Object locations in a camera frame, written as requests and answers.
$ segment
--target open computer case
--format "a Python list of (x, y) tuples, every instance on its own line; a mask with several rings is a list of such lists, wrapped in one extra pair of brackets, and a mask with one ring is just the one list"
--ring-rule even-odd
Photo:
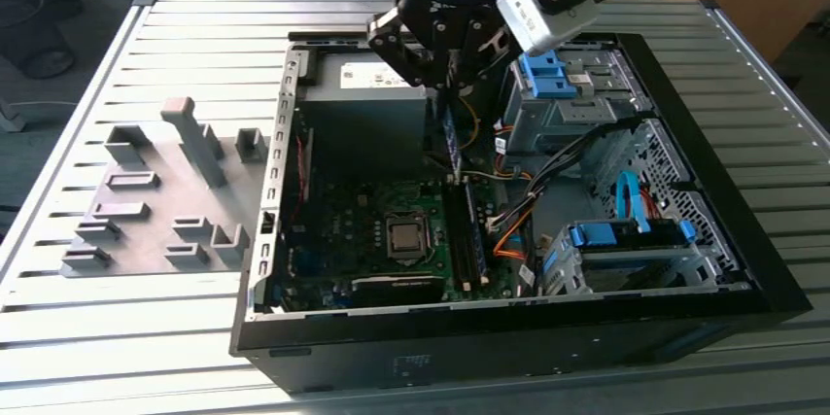
[(640, 36), (443, 108), (356, 35), (289, 39), (231, 343), (283, 390), (670, 362), (810, 309)]

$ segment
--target green circuit board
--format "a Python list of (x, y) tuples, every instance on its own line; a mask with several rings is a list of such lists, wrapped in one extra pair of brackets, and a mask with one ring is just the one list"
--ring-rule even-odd
[[(492, 189), (487, 181), (475, 186), (480, 217), (492, 209)], [(510, 259), (487, 259), (488, 284), (463, 291), (452, 277), (452, 257), (447, 243), (440, 182), (396, 181), (362, 184), (322, 184), (315, 207), (303, 213), (308, 241), (292, 252), (291, 281), (295, 309), (347, 307), (350, 281), (372, 276), (434, 276), (443, 279), (442, 301), (502, 298), (512, 288)], [(418, 224), (426, 245), (416, 258), (391, 257), (391, 224)]]

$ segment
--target robotic arm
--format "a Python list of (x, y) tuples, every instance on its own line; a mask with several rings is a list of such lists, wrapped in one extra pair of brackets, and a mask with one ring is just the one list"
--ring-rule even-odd
[(602, 1), (395, 0), (370, 23), (370, 46), (412, 86), (464, 89), (522, 52), (571, 39)]

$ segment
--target aluminum table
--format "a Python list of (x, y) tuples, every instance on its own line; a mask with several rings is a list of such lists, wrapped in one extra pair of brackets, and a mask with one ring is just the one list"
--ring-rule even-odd
[(228, 356), (239, 273), (56, 271), (112, 125), (157, 121), (161, 101), (189, 95), (216, 133), (269, 134), (288, 32), (351, 29), (388, 1), (149, 4), (129, 10), (0, 248), (0, 410), (827, 413), (830, 139), (718, 9), (614, 1), (594, 29), (646, 37), (814, 311), (668, 365), (291, 399)]

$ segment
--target blue plastic latch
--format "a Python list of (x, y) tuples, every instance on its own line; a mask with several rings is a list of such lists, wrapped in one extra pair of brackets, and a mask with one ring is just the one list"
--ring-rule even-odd
[(566, 64), (552, 51), (531, 57), (522, 55), (522, 68), (530, 80), (532, 97), (558, 99), (576, 97), (576, 88), (568, 83)]
[(695, 238), (698, 237), (698, 231), (695, 230), (695, 226), (691, 225), (691, 221), (688, 221), (687, 219), (683, 219), (679, 222), (679, 231), (683, 232), (686, 241), (688, 243), (694, 243)]
[(571, 241), (574, 242), (575, 247), (584, 245), (584, 235), (582, 234), (579, 226), (571, 227)]
[(618, 244), (618, 237), (614, 234), (614, 229), (608, 223), (582, 224), (579, 228), (584, 234), (584, 244), (588, 247)]
[(544, 274), (547, 270), (550, 269), (550, 266), (554, 265), (554, 262), (556, 262), (558, 257), (559, 257), (559, 254), (556, 252), (550, 254), (550, 257), (547, 257), (547, 261), (544, 262), (544, 265), (542, 266), (542, 274)]

